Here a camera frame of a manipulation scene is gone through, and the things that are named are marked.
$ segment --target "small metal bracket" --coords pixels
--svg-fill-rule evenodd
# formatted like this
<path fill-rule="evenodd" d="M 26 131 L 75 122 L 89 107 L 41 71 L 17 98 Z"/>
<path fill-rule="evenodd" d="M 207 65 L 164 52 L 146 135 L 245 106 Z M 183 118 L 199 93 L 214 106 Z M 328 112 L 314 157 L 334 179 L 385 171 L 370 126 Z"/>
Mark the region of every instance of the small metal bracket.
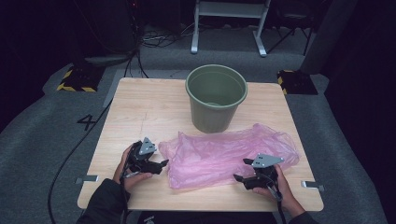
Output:
<path fill-rule="evenodd" d="M 86 175 L 84 177 L 78 177 L 75 183 L 82 184 L 84 181 L 96 182 L 98 181 L 98 179 L 99 179 L 98 175 Z"/>
<path fill-rule="evenodd" d="M 140 147 L 139 155 L 146 155 L 155 152 L 156 150 L 157 149 L 155 148 L 155 145 L 152 144 L 147 137 L 145 137 L 145 140 L 143 140 L 142 146 Z"/>
<path fill-rule="evenodd" d="M 259 153 L 259 155 L 257 155 L 257 157 L 253 161 L 253 163 L 251 163 L 251 166 L 253 166 L 253 168 L 265 168 L 268 166 L 278 164 L 282 161 L 284 161 L 283 158 L 269 156 L 269 155 Z"/>
<path fill-rule="evenodd" d="M 301 181 L 301 186 L 303 188 L 307 189 L 318 189 L 320 192 L 323 192 L 325 190 L 323 185 L 318 184 L 317 182 L 314 181 Z"/>

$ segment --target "plastic bag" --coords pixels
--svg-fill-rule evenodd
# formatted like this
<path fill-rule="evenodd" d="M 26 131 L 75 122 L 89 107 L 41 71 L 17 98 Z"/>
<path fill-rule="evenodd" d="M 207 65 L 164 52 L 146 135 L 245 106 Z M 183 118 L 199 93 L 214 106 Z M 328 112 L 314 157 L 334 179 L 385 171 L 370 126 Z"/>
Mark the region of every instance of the plastic bag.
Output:
<path fill-rule="evenodd" d="M 276 132 L 262 124 L 239 132 L 210 133 L 161 142 L 158 146 L 169 160 L 167 166 L 172 189 L 205 188 L 237 183 L 233 174 L 253 176 L 254 170 L 243 162 L 263 153 L 284 159 L 283 170 L 299 161 L 299 154 L 286 133 Z"/>

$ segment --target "white shelf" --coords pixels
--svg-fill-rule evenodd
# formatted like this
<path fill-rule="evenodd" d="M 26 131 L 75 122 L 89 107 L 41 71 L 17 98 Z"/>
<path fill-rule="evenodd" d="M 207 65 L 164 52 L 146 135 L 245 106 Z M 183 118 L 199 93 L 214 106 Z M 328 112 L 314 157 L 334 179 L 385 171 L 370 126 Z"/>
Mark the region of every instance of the white shelf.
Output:
<path fill-rule="evenodd" d="M 259 28 L 257 31 L 253 32 L 253 37 L 256 41 L 256 45 L 260 55 L 262 57 L 267 56 L 264 45 L 262 44 L 261 34 L 270 3 L 271 0 L 265 0 L 264 4 L 205 2 L 196 0 L 194 15 L 194 34 L 192 36 L 191 53 L 198 53 L 199 17 L 219 16 L 260 19 Z"/>
<path fill-rule="evenodd" d="M 259 19 L 263 9 L 264 4 L 200 2 L 199 15 Z"/>

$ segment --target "sleeve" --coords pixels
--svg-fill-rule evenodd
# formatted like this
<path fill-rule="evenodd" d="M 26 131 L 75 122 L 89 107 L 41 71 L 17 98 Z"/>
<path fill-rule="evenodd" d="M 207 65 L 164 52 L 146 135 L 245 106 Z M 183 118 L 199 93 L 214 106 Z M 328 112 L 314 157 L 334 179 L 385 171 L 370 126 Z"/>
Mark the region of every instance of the sleeve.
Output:
<path fill-rule="evenodd" d="M 307 212 L 292 219 L 289 224 L 318 224 Z"/>
<path fill-rule="evenodd" d="M 105 179 L 91 196 L 88 207 L 78 219 L 82 223 L 117 223 L 120 224 L 121 215 L 125 205 L 124 189 L 111 179 Z M 125 191 L 126 201 L 130 194 Z"/>

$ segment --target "table surface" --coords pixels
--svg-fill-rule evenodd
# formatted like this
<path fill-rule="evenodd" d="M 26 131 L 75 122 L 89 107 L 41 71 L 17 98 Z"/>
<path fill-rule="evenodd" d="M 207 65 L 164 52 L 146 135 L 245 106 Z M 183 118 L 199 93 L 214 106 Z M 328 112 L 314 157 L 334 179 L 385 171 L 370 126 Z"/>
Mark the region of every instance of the table surface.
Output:
<path fill-rule="evenodd" d="M 249 129 L 261 123 L 288 133 L 300 161 L 284 172 L 290 188 L 307 211 L 320 211 L 323 201 L 317 189 L 301 187 L 301 181 L 315 181 L 307 157 L 280 86 L 248 83 L 246 100 L 238 106 L 226 132 Z M 105 178 L 112 178 L 125 148 L 148 137 L 156 146 L 177 137 L 203 134 L 191 122 L 185 80 L 123 78 L 117 87 L 104 128 L 87 175 L 98 175 L 97 182 L 84 182 L 78 206 L 86 208 L 94 191 Z M 162 161 L 159 152 L 150 158 Z M 128 206 L 134 210 L 180 211 L 277 211 L 276 204 L 246 190 L 243 184 L 204 189 L 170 189 L 165 170 L 133 188 Z"/>

